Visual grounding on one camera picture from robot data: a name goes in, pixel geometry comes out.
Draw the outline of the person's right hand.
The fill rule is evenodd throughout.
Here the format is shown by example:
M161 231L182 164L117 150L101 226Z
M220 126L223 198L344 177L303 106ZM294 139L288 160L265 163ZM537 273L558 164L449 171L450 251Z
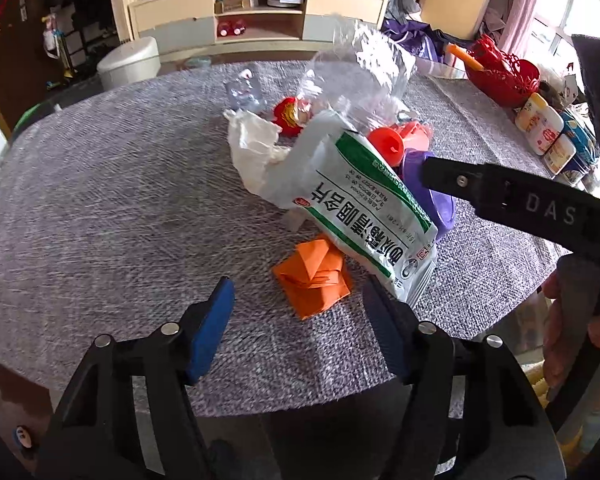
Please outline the person's right hand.
M565 382L581 343L565 306L567 294L562 290L557 270L543 283L542 293L552 302L544 327L543 373L547 385L558 388ZM588 336L600 348L600 315L588 322Z

